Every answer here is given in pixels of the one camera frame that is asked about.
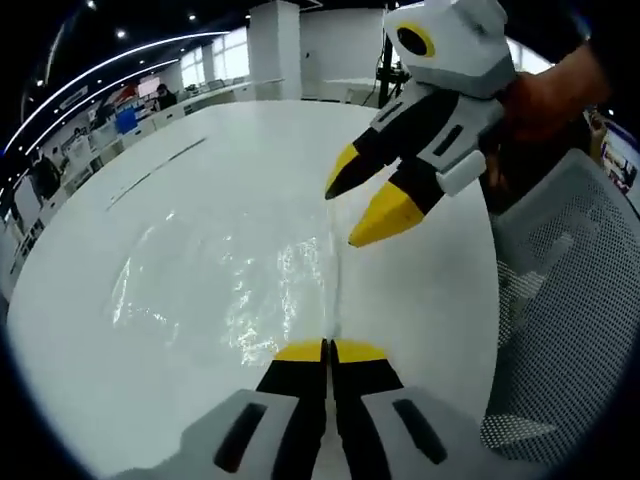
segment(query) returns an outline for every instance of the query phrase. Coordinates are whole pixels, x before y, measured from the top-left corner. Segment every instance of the window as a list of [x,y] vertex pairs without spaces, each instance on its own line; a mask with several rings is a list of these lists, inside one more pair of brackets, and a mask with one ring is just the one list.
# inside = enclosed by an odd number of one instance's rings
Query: window
[[537,74],[542,73],[553,66],[552,63],[546,61],[530,48],[527,48],[510,38],[507,39],[507,43],[509,44],[511,58],[513,59],[513,64],[517,71]]
[[397,65],[400,62],[402,62],[402,59],[400,58],[400,55],[398,55],[398,52],[396,52],[396,49],[394,48],[391,52],[391,65]]
[[249,75],[247,29],[240,28],[213,41],[213,75],[216,79]]
[[201,85],[204,83],[204,66],[202,63],[202,48],[198,47],[195,50],[187,53],[180,60],[180,67],[182,69],[182,86],[188,87],[189,85]]
[[147,95],[156,93],[158,85],[160,85],[160,77],[143,78],[138,85],[138,96],[146,97]]

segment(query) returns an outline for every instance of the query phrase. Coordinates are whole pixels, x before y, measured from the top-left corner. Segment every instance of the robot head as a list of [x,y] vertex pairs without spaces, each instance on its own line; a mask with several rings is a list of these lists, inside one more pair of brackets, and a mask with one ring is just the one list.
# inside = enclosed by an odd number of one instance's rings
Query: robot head
[[385,31],[417,82],[490,98],[515,77],[496,0],[425,0],[390,12]]

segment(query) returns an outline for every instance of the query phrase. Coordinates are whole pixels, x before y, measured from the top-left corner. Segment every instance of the gray mesh chair back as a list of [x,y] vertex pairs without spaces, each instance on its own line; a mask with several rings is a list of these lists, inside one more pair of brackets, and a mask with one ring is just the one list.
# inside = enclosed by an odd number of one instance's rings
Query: gray mesh chair back
[[500,336],[481,439],[506,458],[555,465],[604,412],[630,356],[640,222],[572,150],[492,224]]

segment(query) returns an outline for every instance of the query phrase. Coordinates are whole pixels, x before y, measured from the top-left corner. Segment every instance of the white table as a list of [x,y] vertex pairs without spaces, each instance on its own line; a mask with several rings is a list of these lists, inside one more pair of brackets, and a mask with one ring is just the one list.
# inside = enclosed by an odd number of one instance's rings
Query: white table
[[[94,473],[171,455],[190,423],[254,388],[287,342],[323,336],[336,310],[343,337],[386,348],[406,385],[480,420],[498,285],[478,185],[361,250],[346,236],[385,174],[323,200],[336,156],[374,114],[288,101],[207,108],[126,150],[53,218],[8,328],[44,415]],[[326,455],[315,478],[340,478]]]
[[373,87],[376,83],[375,78],[339,78],[335,80],[326,80],[327,83],[344,84],[348,86],[368,86]]

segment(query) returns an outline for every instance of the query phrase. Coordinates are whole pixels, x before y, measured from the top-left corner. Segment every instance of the black slot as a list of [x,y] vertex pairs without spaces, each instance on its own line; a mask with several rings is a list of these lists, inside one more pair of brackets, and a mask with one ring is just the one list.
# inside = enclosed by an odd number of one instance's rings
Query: black slot
[[401,158],[402,162],[389,182],[409,195],[420,211],[427,215],[444,195],[436,178],[436,169],[416,157]]
[[449,134],[447,135],[447,137],[442,141],[440,145],[438,145],[438,148],[436,148],[433,151],[433,154],[436,157],[441,157],[442,154],[444,154],[444,152],[446,152],[449,149],[449,147],[453,144],[453,142],[456,141],[456,139],[460,136],[461,133],[462,133],[462,125],[456,125],[455,127],[453,127],[449,132]]
[[447,451],[418,407],[411,400],[398,400],[393,402],[393,408],[400,415],[416,448],[436,465],[444,462],[447,459]]
[[225,472],[235,473],[238,471],[249,441],[266,410],[267,407],[257,403],[250,403],[244,408],[213,457],[214,464]]
[[379,119],[378,122],[382,123],[384,122],[387,118],[389,118],[389,115],[391,115],[393,112],[395,112],[396,110],[398,110],[400,107],[402,106],[402,102],[398,102],[396,103],[393,107],[391,107],[389,109],[388,112],[385,112]]

